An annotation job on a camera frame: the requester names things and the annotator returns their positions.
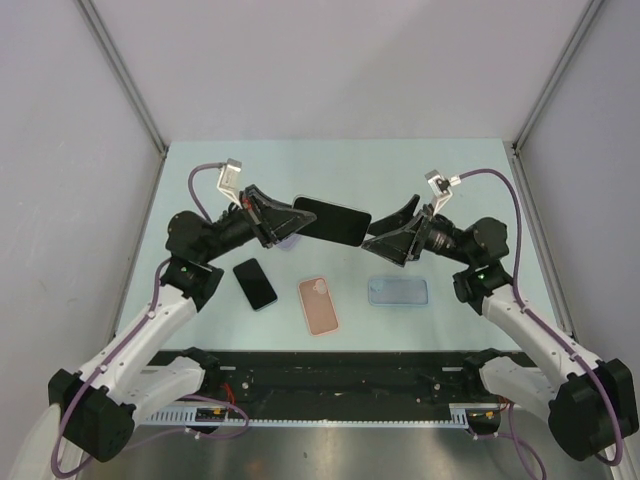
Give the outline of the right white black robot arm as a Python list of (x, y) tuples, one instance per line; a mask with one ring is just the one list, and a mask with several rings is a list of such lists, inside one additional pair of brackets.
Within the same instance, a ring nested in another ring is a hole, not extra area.
[(639, 429), (633, 377), (620, 360), (601, 360), (557, 327), (535, 317), (514, 291), (515, 280), (501, 264), (508, 252), (507, 227), (484, 217), (465, 230), (413, 196), (399, 211), (372, 223), (364, 250), (403, 266), (423, 251), (458, 261), (456, 297), (506, 333), (533, 362), (518, 366), (485, 351), (461, 376), (473, 401), (500, 395), (546, 422), (561, 449), (583, 461)]

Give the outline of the blue phone case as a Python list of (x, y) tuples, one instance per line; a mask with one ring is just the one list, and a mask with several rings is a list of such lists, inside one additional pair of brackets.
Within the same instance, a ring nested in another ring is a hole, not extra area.
[(420, 277), (373, 277), (368, 299), (374, 306), (422, 307), (429, 303), (428, 285)]

